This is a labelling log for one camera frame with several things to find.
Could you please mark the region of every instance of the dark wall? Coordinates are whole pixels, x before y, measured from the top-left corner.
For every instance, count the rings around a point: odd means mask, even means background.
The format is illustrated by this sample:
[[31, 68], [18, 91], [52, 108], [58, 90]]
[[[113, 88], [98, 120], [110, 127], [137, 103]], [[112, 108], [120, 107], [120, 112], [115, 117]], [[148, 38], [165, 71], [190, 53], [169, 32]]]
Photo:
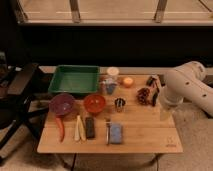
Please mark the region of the dark wall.
[[9, 0], [0, 0], [0, 50], [4, 51], [9, 64], [23, 66], [27, 58]]
[[213, 27], [22, 27], [32, 60], [46, 64], [213, 64]]

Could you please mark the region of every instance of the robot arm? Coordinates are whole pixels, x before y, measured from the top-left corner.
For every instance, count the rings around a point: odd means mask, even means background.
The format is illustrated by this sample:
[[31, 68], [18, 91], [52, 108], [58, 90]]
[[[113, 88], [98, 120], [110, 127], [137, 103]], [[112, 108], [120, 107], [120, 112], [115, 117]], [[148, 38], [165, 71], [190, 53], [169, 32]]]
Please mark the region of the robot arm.
[[164, 107], [177, 106], [185, 97], [213, 116], [213, 89], [202, 82], [205, 76], [204, 66], [194, 61], [169, 70], [160, 102]]

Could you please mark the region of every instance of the red bowl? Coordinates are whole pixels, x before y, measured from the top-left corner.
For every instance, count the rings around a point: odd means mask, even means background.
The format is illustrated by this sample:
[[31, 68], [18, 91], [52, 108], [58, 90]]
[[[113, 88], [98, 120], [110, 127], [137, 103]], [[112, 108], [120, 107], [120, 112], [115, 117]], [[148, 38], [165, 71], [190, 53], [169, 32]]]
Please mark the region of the red bowl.
[[99, 94], [90, 94], [84, 98], [84, 107], [87, 112], [97, 115], [106, 106], [106, 100]]

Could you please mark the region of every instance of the sponge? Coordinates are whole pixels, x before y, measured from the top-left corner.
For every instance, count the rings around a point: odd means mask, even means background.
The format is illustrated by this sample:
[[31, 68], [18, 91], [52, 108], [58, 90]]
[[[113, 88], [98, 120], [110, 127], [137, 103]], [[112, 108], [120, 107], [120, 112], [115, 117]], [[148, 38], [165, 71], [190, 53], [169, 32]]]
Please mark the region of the sponge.
[[119, 123], [110, 123], [110, 144], [122, 143], [122, 125]]

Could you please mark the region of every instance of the white cup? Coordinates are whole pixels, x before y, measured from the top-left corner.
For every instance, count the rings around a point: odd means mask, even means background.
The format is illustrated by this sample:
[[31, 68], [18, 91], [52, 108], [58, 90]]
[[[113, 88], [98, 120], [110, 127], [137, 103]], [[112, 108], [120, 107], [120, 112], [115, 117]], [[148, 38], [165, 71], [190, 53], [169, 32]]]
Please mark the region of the white cup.
[[112, 78], [115, 82], [117, 81], [119, 74], [119, 69], [117, 67], [109, 67], [107, 68], [107, 76], [108, 78]]

